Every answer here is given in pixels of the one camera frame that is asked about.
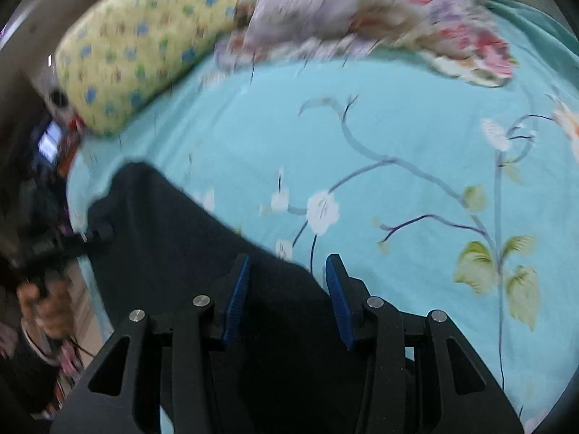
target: pillow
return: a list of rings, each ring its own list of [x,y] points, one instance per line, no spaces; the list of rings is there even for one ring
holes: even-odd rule
[[[86,125],[113,133],[234,27],[238,0],[101,0],[59,44],[59,83]]]

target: screen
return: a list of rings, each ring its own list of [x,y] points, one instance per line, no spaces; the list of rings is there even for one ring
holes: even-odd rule
[[[55,163],[56,161],[56,157],[59,154],[60,137],[62,137],[62,135],[62,129],[57,123],[52,121],[38,142],[38,151],[50,163]]]

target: human hand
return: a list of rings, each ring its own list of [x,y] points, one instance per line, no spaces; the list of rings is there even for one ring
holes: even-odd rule
[[[67,283],[52,281],[47,289],[48,297],[40,301],[40,290],[34,284],[21,284],[17,290],[28,336],[37,347],[42,347],[41,330],[54,340],[66,339],[74,332],[72,299]]]

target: teal fabric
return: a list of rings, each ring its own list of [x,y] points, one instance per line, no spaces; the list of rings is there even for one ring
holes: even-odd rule
[[[85,141],[68,183],[74,228],[86,226],[88,207],[121,165],[149,162],[247,239],[286,258],[290,250],[322,286],[326,257],[339,253],[351,275],[398,309],[444,309],[499,383],[502,301],[504,390],[522,421],[532,422],[579,363],[579,165],[554,121],[528,118],[511,136],[534,141],[509,140],[496,168],[500,132],[486,135],[483,126],[492,124],[482,120],[507,130],[526,114],[549,117],[554,101],[546,94],[579,112],[579,43],[522,4],[491,8],[520,63],[502,88],[382,51],[345,64],[261,65],[200,91],[212,69],[206,61],[120,137]],[[388,227],[423,215],[384,244]],[[532,238],[504,259],[500,292],[485,265],[496,261],[493,246],[500,253],[513,236]],[[472,242],[483,248],[468,248]],[[108,334],[90,263],[82,269]],[[471,285],[455,283],[460,275]]]

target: silver screw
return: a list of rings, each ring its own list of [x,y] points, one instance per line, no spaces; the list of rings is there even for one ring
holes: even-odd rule
[[[445,314],[442,310],[434,310],[431,313],[432,319],[438,323],[445,322],[447,320],[447,314]]]
[[[371,309],[379,309],[384,305],[384,300],[382,300],[380,297],[368,297],[366,303]]]
[[[133,310],[130,313],[130,315],[128,316],[128,319],[137,323],[137,322],[141,321],[144,317],[145,317],[145,312],[143,312],[143,310]]]
[[[197,297],[193,299],[193,305],[196,307],[206,307],[209,305],[210,301],[211,299],[206,295],[197,295]]]

